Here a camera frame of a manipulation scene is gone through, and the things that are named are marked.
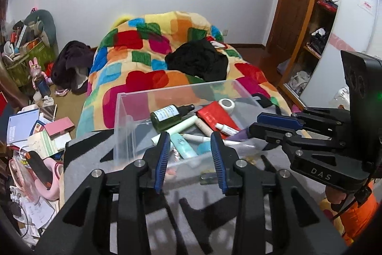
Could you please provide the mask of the red box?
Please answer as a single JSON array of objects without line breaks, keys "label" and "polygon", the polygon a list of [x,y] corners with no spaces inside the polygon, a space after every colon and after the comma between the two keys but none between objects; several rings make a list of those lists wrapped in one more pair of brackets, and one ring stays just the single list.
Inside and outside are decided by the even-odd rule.
[{"label": "red box", "polygon": [[213,131],[217,131],[216,124],[228,125],[229,127],[239,131],[235,121],[230,115],[219,105],[217,101],[213,101],[208,105],[203,106],[196,112],[197,116],[204,121]]}]

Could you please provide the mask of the blue white booklet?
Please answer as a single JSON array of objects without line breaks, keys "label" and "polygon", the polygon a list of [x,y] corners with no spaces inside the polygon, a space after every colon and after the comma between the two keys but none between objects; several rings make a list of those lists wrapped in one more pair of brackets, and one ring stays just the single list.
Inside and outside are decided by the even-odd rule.
[{"label": "blue white booklet", "polygon": [[25,141],[39,118],[39,109],[24,111],[8,117],[6,143]]}]

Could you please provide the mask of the clear plastic storage box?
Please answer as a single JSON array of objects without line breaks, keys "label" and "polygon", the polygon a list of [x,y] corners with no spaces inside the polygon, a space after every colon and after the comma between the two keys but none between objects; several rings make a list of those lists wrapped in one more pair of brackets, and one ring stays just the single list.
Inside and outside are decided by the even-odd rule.
[{"label": "clear plastic storage box", "polygon": [[146,149],[156,145],[160,134],[152,126],[151,112],[164,109],[168,105],[180,107],[192,104],[194,110],[181,117],[176,126],[171,125],[168,132],[203,136],[204,133],[195,125],[195,121],[199,119],[197,111],[220,100],[234,102],[230,118],[240,129],[255,122],[258,114],[265,111],[260,105],[260,98],[250,95],[236,80],[118,94],[114,127],[115,164],[125,166],[142,155]]}]

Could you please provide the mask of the white tape roll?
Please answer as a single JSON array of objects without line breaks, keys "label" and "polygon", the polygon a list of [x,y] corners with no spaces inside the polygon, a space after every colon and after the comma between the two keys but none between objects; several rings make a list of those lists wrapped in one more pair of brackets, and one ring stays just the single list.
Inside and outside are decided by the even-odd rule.
[{"label": "white tape roll", "polygon": [[222,98],[218,101],[219,105],[225,110],[228,115],[233,114],[236,107],[235,103],[229,98]]}]

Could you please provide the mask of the white gold pen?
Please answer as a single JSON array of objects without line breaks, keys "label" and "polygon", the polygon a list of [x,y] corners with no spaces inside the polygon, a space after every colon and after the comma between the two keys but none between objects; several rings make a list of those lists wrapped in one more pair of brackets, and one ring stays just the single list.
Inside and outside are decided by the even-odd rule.
[{"label": "white gold pen", "polygon": [[[192,135],[192,134],[181,134],[181,136],[186,140],[190,142],[195,143],[204,143],[204,142],[210,142],[210,137],[208,136],[199,136],[199,135]],[[236,142],[236,141],[229,141],[229,140],[223,140],[224,144],[226,146],[245,146],[245,147],[255,147],[253,144],[246,144],[244,142]]]}]

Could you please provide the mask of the pale green tube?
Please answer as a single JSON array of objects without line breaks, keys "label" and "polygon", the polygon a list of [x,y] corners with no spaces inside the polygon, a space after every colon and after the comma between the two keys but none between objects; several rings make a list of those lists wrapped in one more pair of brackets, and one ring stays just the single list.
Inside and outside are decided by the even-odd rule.
[{"label": "pale green tube", "polygon": [[[164,130],[163,132],[167,132],[169,135],[175,134],[175,133],[180,133],[184,130],[187,130],[189,127],[193,126],[195,124],[195,121],[198,117],[196,115],[191,116],[184,121],[172,126],[171,128]],[[161,134],[158,134],[154,136],[151,141],[154,146],[157,145],[159,139],[160,139]]]}]

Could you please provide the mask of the light blue bottle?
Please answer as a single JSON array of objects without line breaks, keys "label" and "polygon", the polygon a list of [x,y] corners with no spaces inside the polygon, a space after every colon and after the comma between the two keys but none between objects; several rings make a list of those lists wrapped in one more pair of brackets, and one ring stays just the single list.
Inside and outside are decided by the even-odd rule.
[{"label": "light blue bottle", "polygon": [[192,146],[183,138],[182,135],[174,133],[170,135],[171,141],[183,159],[189,159],[197,157],[197,153]]}]

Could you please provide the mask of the beige cosmetic tube white cap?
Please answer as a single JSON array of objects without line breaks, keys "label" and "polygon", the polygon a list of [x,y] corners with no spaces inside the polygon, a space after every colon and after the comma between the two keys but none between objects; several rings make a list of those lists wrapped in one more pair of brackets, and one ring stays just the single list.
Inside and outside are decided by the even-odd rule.
[{"label": "beige cosmetic tube white cap", "polygon": [[201,130],[201,132],[205,135],[210,137],[211,134],[213,134],[213,129],[211,129],[204,121],[202,121],[200,118],[197,118],[195,121],[195,125]]}]

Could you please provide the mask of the colourful patchwork quilt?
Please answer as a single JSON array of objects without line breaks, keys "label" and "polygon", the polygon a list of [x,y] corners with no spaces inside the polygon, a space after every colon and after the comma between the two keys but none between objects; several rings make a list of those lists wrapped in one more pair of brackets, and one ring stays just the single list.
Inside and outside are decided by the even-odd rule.
[{"label": "colourful patchwork quilt", "polygon": [[128,19],[115,25],[95,51],[76,135],[112,129],[120,93],[223,80],[236,80],[250,94],[263,94],[282,114],[291,114],[264,72],[226,44],[205,17],[172,11]]}]

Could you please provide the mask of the dark purple clothes pile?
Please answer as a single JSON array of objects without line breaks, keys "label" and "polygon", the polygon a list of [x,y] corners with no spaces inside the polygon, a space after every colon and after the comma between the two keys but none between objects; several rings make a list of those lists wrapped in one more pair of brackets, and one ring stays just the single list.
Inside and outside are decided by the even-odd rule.
[{"label": "dark purple clothes pile", "polygon": [[84,94],[95,52],[80,41],[68,42],[59,53],[51,72],[53,83],[75,95]]}]

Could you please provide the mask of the pink small book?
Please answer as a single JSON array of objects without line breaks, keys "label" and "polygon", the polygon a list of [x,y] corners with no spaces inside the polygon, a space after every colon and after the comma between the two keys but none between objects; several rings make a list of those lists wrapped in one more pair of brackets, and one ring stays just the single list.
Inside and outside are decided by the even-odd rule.
[{"label": "pink small book", "polygon": [[46,124],[44,128],[50,137],[55,137],[72,130],[74,124],[69,117],[65,117]]}]

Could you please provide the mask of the purple spray bottle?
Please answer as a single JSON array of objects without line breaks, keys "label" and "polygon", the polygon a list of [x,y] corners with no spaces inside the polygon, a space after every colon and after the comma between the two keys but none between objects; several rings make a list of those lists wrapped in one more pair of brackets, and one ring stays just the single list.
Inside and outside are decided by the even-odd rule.
[{"label": "purple spray bottle", "polygon": [[234,135],[227,137],[228,141],[243,142],[249,139],[248,129],[245,128]]}]

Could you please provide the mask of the small white tube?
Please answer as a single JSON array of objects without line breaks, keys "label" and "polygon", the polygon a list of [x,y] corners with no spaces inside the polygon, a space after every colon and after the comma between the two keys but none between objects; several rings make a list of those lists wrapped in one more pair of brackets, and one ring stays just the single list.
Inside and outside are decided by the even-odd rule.
[{"label": "small white tube", "polygon": [[216,123],[215,127],[226,136],[233,136],[239,133],[239,130],[235,130],[234,128],[225,124]]}]

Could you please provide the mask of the green square small box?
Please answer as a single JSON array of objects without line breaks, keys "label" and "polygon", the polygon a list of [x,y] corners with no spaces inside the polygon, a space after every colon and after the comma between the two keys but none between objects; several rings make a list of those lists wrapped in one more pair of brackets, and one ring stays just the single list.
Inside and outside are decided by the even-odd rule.
[{"label": "green square small box", "polygon": [[199,176],[200,185],[217,184],[218,178],[215,172],[206,172]]}]

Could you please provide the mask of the dark green spray bottle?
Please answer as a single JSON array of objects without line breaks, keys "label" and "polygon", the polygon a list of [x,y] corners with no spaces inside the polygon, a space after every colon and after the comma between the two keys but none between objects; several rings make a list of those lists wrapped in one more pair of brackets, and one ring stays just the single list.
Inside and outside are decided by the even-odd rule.
[{"label": "dark green spray bottle", "polygon": [[161,109],[157,109],[150,113],[152,126],[157,132],[162,132],[171,128],[182,121],[182,118],[195,109],[193,104],[190,105],[167,105]]}]

